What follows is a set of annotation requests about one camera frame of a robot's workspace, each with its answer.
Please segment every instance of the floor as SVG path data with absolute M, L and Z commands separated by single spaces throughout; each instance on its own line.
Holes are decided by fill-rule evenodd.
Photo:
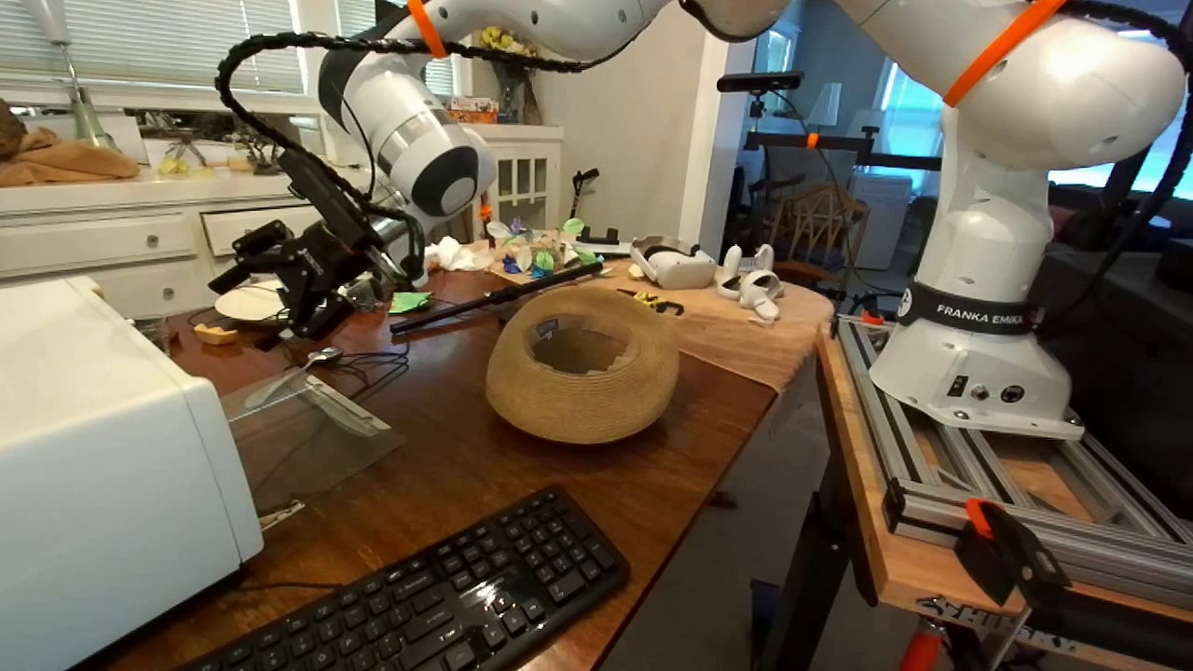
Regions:
M 710 508 L 696 518 L 609 653 L 603 671 L 750 671 L 750 580 L 784 586 L 823 458 L 820 394 L 813 364 L 804 364 L 725 481 L 737 508 Z M 813 671 L 899 667 L 912 627 L 912 614 L 869 609 L 845 574 Z

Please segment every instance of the wooden surface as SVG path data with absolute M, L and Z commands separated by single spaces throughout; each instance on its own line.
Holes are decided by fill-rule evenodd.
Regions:
M 486 272 L 462 272 L 446 283 L 439 276 L 435 299 L 439 307 L 479 299 L 491 283 Z M 184 369 L 214 377 L 221 390 L 239 390 L 303 360 L 303 350 L 285 346 L 198 346 L 195 320 L 204 315 L 170 320 L 165 343 Z M 349 481 L 305 500 L 305 510 L 276 525 L 239 576 L 146 627 L 102 663 L 185 663 L 326 594 L 287 580 L 348 586 L 546 484 L 562 484 L 624 546 L 629 586 L 531 667 L 594 667 L 764 420 L 776 390 L 682 359 L 680 390 L 659 425 L 600 452 L 554 448 L 515 432 L 486 407 L 481 380 L 497 330 L 500 320 L 479 313 L 412 338 L 412 372 L 363 394 L 363 407 L 394 425 L 394 448 Z M 344 350 L 390 346 L 384 315 L 359 315 L 334 343 Z
M 820 360 L 820 394 L 829 407 L 829 420 L 830 420 L 830 432 L 838 436 L 845 481 L 851 481 L 851 492 L 858 502 L 858 530 L 861 530 L 869 574 L 876 586 L 876 600 L 886 609 L 922 611 L 922 614 L 932 614 L 922 604 L 927 596 L 943 596 L 952 604 L 966 604 L 966 609 L 981 609 L 981 611 L 1017 611 L 1020 600 L 1009 600 L 1006 609 L 999 609 L 991 596 L 984 596 L 981 586 L 963 570 L 963 564 L 956 558 L 952 546 L 899 537 L 886 530 L 886 510 L 884 510 L 886 484 L 884 484 L 881 461 L 874 453 L 869 420 L 864 420 L 861 399 L 855 390 L 845 353 L 844 353 L 838 338 L 829 335 L 829 329 L 818 338 L 818 360 Z M 999 453 L 1003 453 L 1003 464 L 1017 476 L 1017 484 L 1029 484 L 1033 494 L 1054 502 L 1059 510 L 1069 510 L 1074 518 L 1084 518 L 1084 510 L 1061 487 L 1061 481 L 1044 468 L 1044 458 L 1017 452 L 1017 448 L 999 448 Z M 1193 623 L 1193 611 L 1182 611 L 1171 604 L 1152 604 L 1152 600 L 1124 596 L 1124 594 L 1097 587 L 1097 586 L 1074 586 L 1074 587 L 1101 596 L 1101 600 L 1115 600 L 1115 604 L 1129 604 L 1142 611 Z M 1083 646 L 1076 655 L 1097 658 L 1097 663 L 1110 663 L 1110 667 L 1143 667 L 1136 658 L 1125 658 L 1125 655 L 1115 655 L 1104 650 L 1089 650 L 1089 646 Z

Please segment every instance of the cabinet drawer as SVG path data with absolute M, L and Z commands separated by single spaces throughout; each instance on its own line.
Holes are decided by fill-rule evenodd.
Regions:
M 254 210 L 254 213 L 204 213 L 203 226 L 208 235 L 214 256 L 230 256 L 230 242 L 254 226 L 264 226 L 269 220 L 287 223 L 291 231 L 303 231 L 321 220 L 318 210 Z
M 198 259 L 90 272 L 115 313 L 131 320 L 170 315 L 215 303 Z
M 50 276 L 195 254 L 195 231 L 184 213 L 0 226 L 0 276 Z

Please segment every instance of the metal extrusion rail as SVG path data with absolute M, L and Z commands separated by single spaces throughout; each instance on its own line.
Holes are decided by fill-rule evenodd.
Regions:
M 838 338 L 886 476 L 896 533 L 956 545 L 966 500 L 981 494 L 1020 518 L 1076 580 L 1193 609 L 1189 523 L 1171 513 L 1104 445 L 1093 436 L 1037 445 L 1093 518 L 1076 523 L 1025 492 L 984 432 L 936 425 L 874 386 L 869 360 L 886 330 L 838 315 Z

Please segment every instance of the white cabinet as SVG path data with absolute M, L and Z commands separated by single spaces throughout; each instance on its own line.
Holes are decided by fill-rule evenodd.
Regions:
M 285 180 L 15 185 L 0 200 L 0 283 L 93 276 L 122 315 L 214 307 L 230 242 L 269 220 L 318 213 Z
M 562 223 L 562 126 L 481 123 L 497 175 L 486 192 L 491 220 L 546 231 Z

